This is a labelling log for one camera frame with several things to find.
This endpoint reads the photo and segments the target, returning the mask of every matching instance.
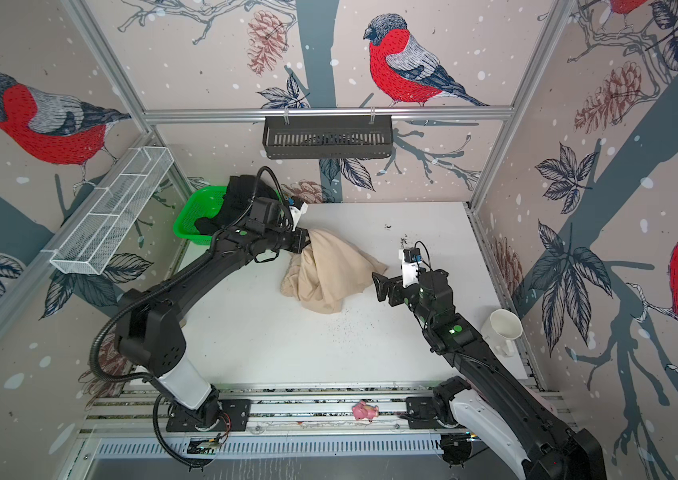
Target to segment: black cloth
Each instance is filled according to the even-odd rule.
[[[219,213],[213,218],[206,216],[198,218],[195,221],[195,228],[198,229],[198,232],[201,235],[213,235],[216,230],[225,228],[235,221],[248,207],[255,182],[256,177],[254,175],[230,177],[224,203],[222,203]],[[267,185],[261,178],[256,189],[256,196],[278,200],[275,189]]]

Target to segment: white mesh shelf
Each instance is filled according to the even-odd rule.
[[[103,188],[102,197],[51,259],[51,264],[64,274],[100,275],[104,271],[174,163],[165,147],[141,147],[133,151],[123,172]]]

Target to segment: green plastic basket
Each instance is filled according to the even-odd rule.
[[[190,240],[193,244],[210,245],[211,237],[200,235],[198,229],[195,228],[195,221],[202,216],[208,218],[216,216],[226,193],[227,187],[205,187],[193,193],[185,207],[181,209],[179,216],[176,217],[174,234],[179,238]]]

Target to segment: white cup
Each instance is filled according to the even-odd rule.
[[[509,310],[495,310],[480,329],[491,350],[501,356],[515,355],[517,350],[513,340],[520,337],[523,332],[520,319]]]

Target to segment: white table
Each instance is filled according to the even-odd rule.
[[[499,308],[497,293],[463,205],[449,203],[315,204],[299,226],[330,230],[400,275],[401,244],[422,240],[433,268],[449,272],[457,312],[478,330]],[[190,245],[181,266],[206,246]],[[322,315],[282,296],[289,254],[249,264],[222,280],[186,316],[187,354],[217,386],[349,388],[433,385],[457,375],[430,353],[404,305],[377,302],[373,286],[344,300],[342,312]],[[500,361],[526,379],[517,354]]]

